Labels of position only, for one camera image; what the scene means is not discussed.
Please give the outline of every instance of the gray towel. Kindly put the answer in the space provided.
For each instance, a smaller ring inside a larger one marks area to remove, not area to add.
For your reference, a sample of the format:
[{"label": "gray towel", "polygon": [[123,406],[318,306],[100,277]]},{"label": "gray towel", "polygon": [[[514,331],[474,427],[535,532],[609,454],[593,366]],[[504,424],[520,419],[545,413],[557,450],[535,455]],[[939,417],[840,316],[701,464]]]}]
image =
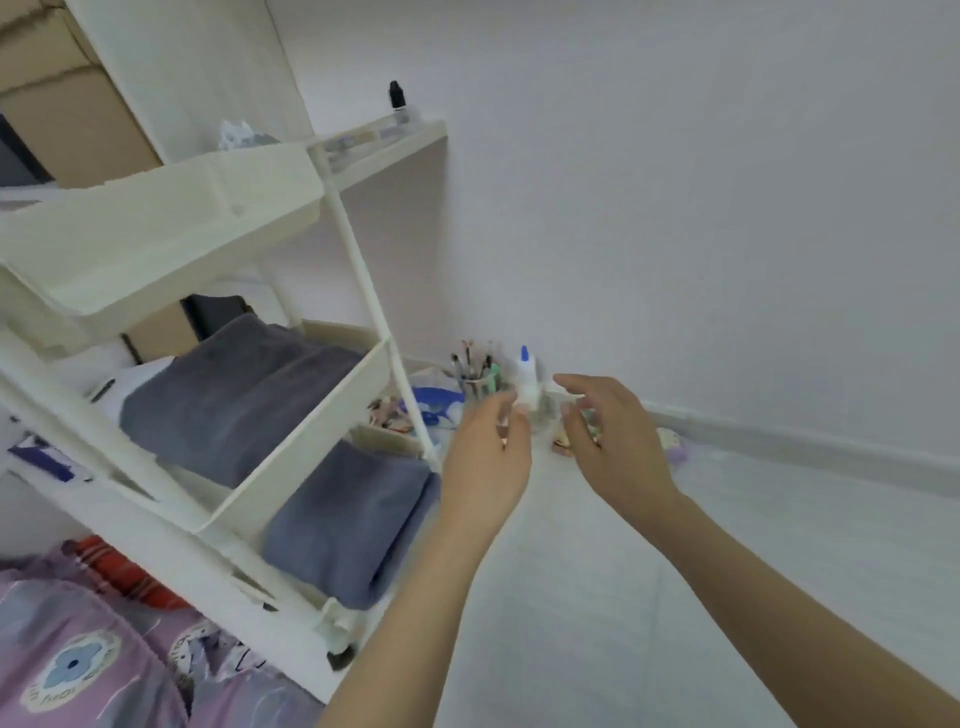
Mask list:
[{"label": "gray towel", "polygon": [[127,397],[120,427],[160,458],[236,488],[361,358],[245,314]]},{"label": "gray towel", "polygon": [[[236,488],[360,359],[248,314],[127,397],[120,425],[140,447]],[[369,609],[439,487],[422,460],[340,442],[268,524],[264,559]]]},{"label": "gray towel", "polygon": [[370,609],[439,495],[440,476],[422,460],[341,440],[270,521],[263,558],[350,609]]}]

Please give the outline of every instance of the glue bottle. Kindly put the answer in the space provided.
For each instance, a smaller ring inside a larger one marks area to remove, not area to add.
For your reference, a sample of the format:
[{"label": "glue bottle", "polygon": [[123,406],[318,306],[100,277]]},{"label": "glue bottle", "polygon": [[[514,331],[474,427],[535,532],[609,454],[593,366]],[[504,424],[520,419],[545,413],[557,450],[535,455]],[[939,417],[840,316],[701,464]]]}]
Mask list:
[{"label": "glue bottle", "polygon": [[540,409],[542,388],[537,379],[537,360],[526,346],[520,349],[520,359],[516,361],[516,404],[525,404],[531,412]]}]

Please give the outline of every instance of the purple bedsheet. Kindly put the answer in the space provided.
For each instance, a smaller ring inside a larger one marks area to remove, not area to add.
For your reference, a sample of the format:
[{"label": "purple bedsheet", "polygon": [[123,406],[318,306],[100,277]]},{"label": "purple bedsheet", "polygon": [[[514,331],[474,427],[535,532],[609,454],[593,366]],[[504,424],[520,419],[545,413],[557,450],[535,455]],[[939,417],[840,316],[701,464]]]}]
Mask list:
[{"label": "purple bedsheet", "polygon": [[117,595],[69,542],[0,564],[0,649],[11,728],[313,728],[323,710],[195,610]]}]

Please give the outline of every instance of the left hand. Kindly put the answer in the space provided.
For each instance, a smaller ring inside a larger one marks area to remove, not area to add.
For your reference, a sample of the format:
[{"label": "left hand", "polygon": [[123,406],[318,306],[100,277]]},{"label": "left hand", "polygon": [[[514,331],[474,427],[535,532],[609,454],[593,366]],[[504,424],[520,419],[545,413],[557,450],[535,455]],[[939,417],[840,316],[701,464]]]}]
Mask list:
[{"label": "left hand", "polygon": [[[469,410],[444,461],[440,524],[488,546],[513,513],[530,479],[530,422],[512,408],[516,393],[488,397]],[[510,411],[507,444],[496,424]]]}]

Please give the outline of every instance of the hand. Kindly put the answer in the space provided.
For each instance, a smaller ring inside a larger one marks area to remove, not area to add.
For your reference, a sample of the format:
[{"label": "hand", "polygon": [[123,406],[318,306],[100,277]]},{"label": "hand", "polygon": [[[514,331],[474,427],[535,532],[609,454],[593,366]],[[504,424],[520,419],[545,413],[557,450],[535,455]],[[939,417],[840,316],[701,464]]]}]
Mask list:
[{"label": "hand", "polygon": [[[530,422],[512,408],[516,393],[503,392],[464,415],[444,461],[440,523],[489,546],[513,513],[530,479]],[[507,444],[496,431],[510,411]]]},{"label": "hand", "polygon": [[[608,376],[556,375],[567,392],[584,395],[564,405],[564,428],[577,465],[597,495],[650,539],[680,499],[660,436],[633,392]],[[600,418],[594,444],[582,410]]]}]

